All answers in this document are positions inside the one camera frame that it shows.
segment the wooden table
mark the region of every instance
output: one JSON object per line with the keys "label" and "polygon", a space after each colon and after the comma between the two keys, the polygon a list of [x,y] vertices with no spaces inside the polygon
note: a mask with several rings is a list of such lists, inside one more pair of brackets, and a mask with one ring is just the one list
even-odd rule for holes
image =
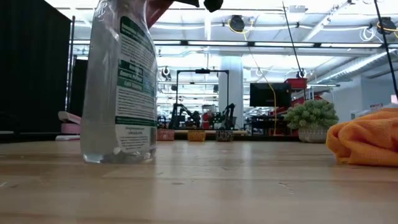
{"label": "wooden table", "polygon": [[79,153],[0,145],[0,223],[398,223],[398,169],[336,165],[324,145],[162,142],[134,166]]}

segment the orange cloth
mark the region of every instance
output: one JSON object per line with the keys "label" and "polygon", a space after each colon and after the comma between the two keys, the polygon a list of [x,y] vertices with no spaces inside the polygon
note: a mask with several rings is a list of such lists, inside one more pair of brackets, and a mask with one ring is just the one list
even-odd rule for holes
{"label": "orange cloth", "polygon": [[339,162],[398,166],[398,109],[386,108],[332,126],[326,140]]}

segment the white column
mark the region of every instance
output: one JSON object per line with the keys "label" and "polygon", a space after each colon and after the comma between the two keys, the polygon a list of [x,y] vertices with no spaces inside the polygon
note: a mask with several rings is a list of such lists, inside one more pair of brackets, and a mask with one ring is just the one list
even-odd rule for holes
{"label": "white column", "polygon": [[[221,58],[220,70],[229,70],[229,104],[235,104],[235,128],[243,128],[243,63],[240,56]],[[227,107],[227,75],[218,74],[218,108],[223,111]]]}

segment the yellow container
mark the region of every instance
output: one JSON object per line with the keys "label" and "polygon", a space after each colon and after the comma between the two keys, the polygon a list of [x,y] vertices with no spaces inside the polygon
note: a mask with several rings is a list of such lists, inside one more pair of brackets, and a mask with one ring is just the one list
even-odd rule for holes
{"label": "yellow container", "polygon": [[206,132],[204,130],[189,130],[188,141],[201,141],[204,142],[206,139]]}

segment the wooden box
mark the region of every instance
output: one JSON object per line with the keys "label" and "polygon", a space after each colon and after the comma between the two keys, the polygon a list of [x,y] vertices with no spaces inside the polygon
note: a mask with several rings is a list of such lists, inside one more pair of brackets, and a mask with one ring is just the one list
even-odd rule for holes
{"label": "wooden box", "polygon": [[216,131],[216,141],[218,142],[231,142],[234,141],[234,132],[226,130]]}
{"label": "wooden box", "polygon": [[157,130],[158,141],[174,141],[174,130],[169,129],[158,129]]}
{"label": "wooden box", "polygon": [[189,130],[188,141],[205,141],[206,132],[204,130]]}

